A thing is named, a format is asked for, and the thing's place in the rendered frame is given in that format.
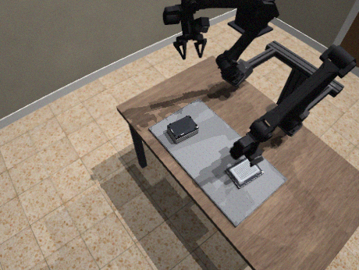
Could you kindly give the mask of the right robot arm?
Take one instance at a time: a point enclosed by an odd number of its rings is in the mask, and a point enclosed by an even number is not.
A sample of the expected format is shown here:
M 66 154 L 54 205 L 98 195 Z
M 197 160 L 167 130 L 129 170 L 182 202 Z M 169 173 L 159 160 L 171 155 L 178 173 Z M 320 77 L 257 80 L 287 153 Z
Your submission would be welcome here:
M 257 17 L 231 49 L 225 50 L 215 60 L 218 69 L 221 69 L 220 73 L 222 76 L 237 85 L 245 76 L 242 71 L 239 72 L 237 60 L 261 30 L 274 17 L 277 18 L 279 16 L 279 11 L 273 0 L 181 0 L 179 5 L 164 8 L 163 22 L 165 25 L 172 25 L 179 24 L 181 21 L 183 24 L 183 34 L 207 33 L 210 27 L 209 17 L 200 17 L 194 20 L 194 14 L 199 9 L 210 8 L 260 10 Z

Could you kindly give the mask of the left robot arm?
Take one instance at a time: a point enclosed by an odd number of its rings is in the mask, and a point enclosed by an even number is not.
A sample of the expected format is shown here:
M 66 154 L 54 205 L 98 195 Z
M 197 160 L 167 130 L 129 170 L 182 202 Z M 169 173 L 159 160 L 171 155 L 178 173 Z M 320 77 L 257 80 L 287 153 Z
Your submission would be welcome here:
M 247 154 L 248 157 L 253 155 L 258 148 L 253 147 L 253 144 L 258 146 L 261 142 L 269 140 L 278 125 L 293 135 L 303 125 L 302 120 L 306 117 L 303 113 L 306 107 L 337 76 L 342 79 L 357 65 L 356 59 L 340 45 L 331 45 L 319 58 L 323 63 L 310 77 L 274 109 L 253 121 L 249 127 L 251 131 L 240 138 L 238 142 L 233 143 L 233 147 L 229 151 L 233 159 L 237 160 L 244 154 Z M 300 121 L 301 123 L 299 123 Z

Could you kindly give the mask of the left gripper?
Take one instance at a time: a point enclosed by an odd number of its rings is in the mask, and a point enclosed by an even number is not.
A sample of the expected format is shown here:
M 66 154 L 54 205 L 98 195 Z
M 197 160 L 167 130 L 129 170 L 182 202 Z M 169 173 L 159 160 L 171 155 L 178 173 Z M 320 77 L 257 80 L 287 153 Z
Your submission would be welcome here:
M 261 162 L 261 161 L 263 161 L 264 159 L 263 159 L 263 157 L 261 156 L 262 155 L 262 151 L 259 149 L 259 147 L 258 147 L 258 149 L 256 150 L 256 152 L 253 154 L 253 155 L 251 155 L 251 156 L 247 156 L 247 154 L 245 154 L 244 156 L 248 159 L 248 161 L 250 162 L 250 167 L 252 167 L 252 166 L 254 166 L 254 165 L 256 165 L 256 164 L 258 164 L 259 162 Z M 258 156 L 261 156 L 261 157 L 259 157 L 259 158 L 257 158 Z M 253 161 L 252 161 L 253 160 Z

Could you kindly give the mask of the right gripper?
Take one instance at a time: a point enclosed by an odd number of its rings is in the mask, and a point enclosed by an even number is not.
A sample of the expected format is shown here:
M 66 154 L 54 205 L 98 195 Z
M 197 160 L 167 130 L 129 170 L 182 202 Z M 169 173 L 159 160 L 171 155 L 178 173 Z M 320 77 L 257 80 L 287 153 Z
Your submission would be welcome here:
M 185 38 L 185 37 L 188 37 L 188 38 Z M 205 48 L 205 45 L 207 43 L 207 38 L 204 38 L 203 34 L 183 34 L 181 36 L 176 37 L 176 41 L 173 42 L 174 47 L 179 52 L 182 59 L 183 60 L 186 59 L 188 40 L 197 41 L 197 42 L 194 43 L 194 46 L 196 48 L 196 51 L 197 51 L 197 54 L 198 54 L 199 58 L 202 58 L 204 48 Z M 202 44 L 201 53 L 200 53 L 200 50 L 199 50 L 199 45 L 200 44 Z M 180 46 L 183 47 L 183 53 L 180 50 Z

